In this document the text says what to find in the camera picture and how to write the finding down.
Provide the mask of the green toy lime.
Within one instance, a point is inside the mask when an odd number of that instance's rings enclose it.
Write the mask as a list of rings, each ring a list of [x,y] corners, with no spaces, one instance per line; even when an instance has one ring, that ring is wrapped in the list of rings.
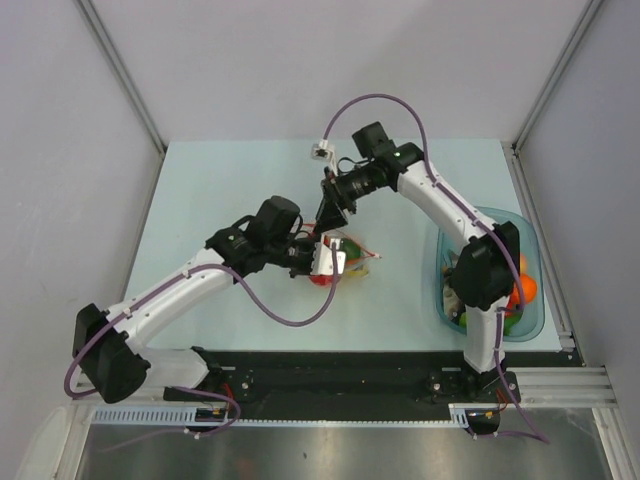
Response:
[[[347,261],[358,261],[363,257],[361,246],[348,238],[341,240],[341,251],[345,254]]]

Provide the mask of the clear orange-zipper zip bag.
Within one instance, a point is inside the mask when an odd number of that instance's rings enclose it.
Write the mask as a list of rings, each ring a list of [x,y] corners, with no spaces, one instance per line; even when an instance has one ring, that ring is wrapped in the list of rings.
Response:
[[[308,237],[312,236],[314,223],[303,223],[302,233]],[[340,275],[342,278],[362,278],[369,274],[368,264],[373,260],[380,260],[382,255],[376,251],[370,250],[361,239],[354,237],[344,229],[334,229],[325,232],[327,238],[324,244],[330,248],[331,239],[339,240],[339,252],[344,253],[344,270]],[[312,284],[319,287],[329,287],[332,282],[333,273],[329,274],[311,274],[309,280]]]

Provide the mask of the red toy apple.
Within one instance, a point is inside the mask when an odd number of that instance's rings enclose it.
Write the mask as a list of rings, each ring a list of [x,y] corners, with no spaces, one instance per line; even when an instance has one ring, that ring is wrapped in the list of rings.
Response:
[[[333,283],[332,275],[311,275],[309,280],[319,287],[329,287]]]

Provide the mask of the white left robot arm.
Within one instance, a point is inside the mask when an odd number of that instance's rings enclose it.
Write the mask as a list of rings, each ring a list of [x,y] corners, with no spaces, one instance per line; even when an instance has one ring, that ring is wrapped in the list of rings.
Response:
[[[153,350],[150,341],[173,320],[209,295],[235,284],[267,265],[291,275],[317,273],[335,249],[318,234],[295,229],[300,209],[273,196],[258,212],[246,215],[207,239],[176,272],[128,301],[102,310],[88,304],[76,315],[72,370],[81,370],[91,392],[108,404],[118,403],[144,385],[185,387],[197,398],[214,397],[221,376],[194,348]]]

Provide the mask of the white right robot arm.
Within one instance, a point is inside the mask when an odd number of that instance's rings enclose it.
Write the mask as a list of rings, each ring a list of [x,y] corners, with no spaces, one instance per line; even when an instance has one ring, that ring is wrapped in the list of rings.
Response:
[[[380,123],[360,129],[352,138],[363,163],[347,173],[338,170],[328,140],[312,147],[312,158],[328,164],[315,233],[345,226],[357,201],[382,188],[392,189],[424,212],[459,251],[450,282],[466,309],[464,359],[472,368],[461,376],[461,388],[473,401],[486,400],[498,385],[492,370],[504,359],[498,315],[505,311],[519,278],[517,227],[510,221],[496,223],[459,197],[435,172],[424,149],[413,143],[396,145]]]

